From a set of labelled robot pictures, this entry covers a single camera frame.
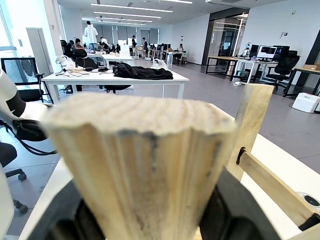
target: chair wheel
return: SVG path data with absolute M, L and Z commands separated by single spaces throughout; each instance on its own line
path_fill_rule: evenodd
M 25 173 L 19 174 L 18 179 L 19 181 L 24 181 L 27 179 L 27 175 Z
M 21 204 L 20 207 L 18 207 L 19 213 L 26 214 L 28 212 L 28 207 L 26 205 Z

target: computer monitor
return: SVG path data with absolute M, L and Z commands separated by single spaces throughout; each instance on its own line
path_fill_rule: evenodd
M 263 59 L 273 59 L 276 50 L 277 48 L 273 46 L 260 46 L 256 57 Z
M 259 45 L 252 45 L 251 46 L 251 50 L 250 50 L 250 54 L 249 54 L 249 58 L 253 58 L 254 56 L 257 56 L 259 50 Z
M 290 46 L 280 46 L 280 45 L 274 45 L 276 47 L 274 60 L 279 60 L 282 56 L 286 56 L 289 52 Z

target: ceiling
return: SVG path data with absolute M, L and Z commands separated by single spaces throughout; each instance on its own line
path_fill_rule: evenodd
M 126 8 L 113 8 L 106 6 L 91 6 L 91 4 L 97 4 L 97 1 L 101 5 L 117 5 L 117 6 L 130 6 L 136 8 L 148 8 L 148 9 L 160 9 L 160 10 L 170 10 L 173 12 L 160 12 L 160 11 L 149 11 L 141 9 L 126 9 Z M 184 20 L 193 19 L 205 14 L 210 14 L 231 8 L 232 5 L 229 3 L 220 4 L 221 1 L 236 1 L 236 0 L 212 0 L 213 2 L 206 3 L 206 0 L 188 0 L 192 1 L 192 4 L 170 2 L 170 1 L 160 1 L 160 0 L 58 0 L 58 3 L 66 8 L 81 9 L 82 10 L 82 20 L 91 21 L 93 24 L 97 24 L 97 21 L 101 21 L 100 16 L 104 18 L 114 18 L 114 19 L 102 19 L 107 22 L 114 23 L 103 23 L 116 25 L 116 23 L 134 23 L 134 24 L 122 24 L 121 26 L 129 27 L 146 27 L 146 28 L 157 28 L 160 25 L 174 24 Z M 251 7 L 256 7 L 264 4 L 270 4 L 274 2 L 280 2 L 283 0 L 240 0 L 236 2 Z M 155 16 L 161 18 L 151 18 L 151 17 L 140 17 L 140 16 L 126 16 L 126 15 L 114 15 L 114 14 L 101 14 L 94 12 L 109 12 L 118 14 L 133 14 L 133 15 L 144 15 L 144 16 Z

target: bottle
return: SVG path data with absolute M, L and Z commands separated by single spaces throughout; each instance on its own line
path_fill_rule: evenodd
M 166 65 L 167 65 L 168 70 L 170 72 L 172 71 L 173 60 L 174 60 L 174 56 L 172 55 L 172 52 L 168 52 L 167 57 L 166 57 Z

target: cardboard box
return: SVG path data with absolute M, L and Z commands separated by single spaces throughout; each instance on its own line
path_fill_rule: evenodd
M 308 65 L 308 64 L 305 64 L 303 66 L 304 69 L 311 69 L 311 70 L 317 70 L 317 71 L 320 71 L 320 61 L 317 62 L 315 65 Z

